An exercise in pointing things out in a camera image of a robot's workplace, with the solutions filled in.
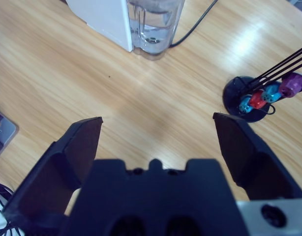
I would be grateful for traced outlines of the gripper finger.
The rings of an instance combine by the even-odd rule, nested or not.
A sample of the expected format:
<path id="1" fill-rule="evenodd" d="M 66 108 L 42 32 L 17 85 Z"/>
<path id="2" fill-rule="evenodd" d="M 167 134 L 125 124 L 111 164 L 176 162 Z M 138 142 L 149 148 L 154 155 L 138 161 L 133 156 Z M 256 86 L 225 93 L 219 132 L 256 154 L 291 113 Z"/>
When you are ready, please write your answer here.
<path id="1" fill-rule="evenodd" d="M 212 118 L 232 179 L 250 200 L 302 198 L 302 189 L 245 120 L 223 113 Z"/>
<path id="2" fill-rule="evenodd" d="M 53 142 L 4 207 L 5 218 L 63 217 L 72 194 L 91 169 L 102 124 L 101 117 L 75 122 Z"/>

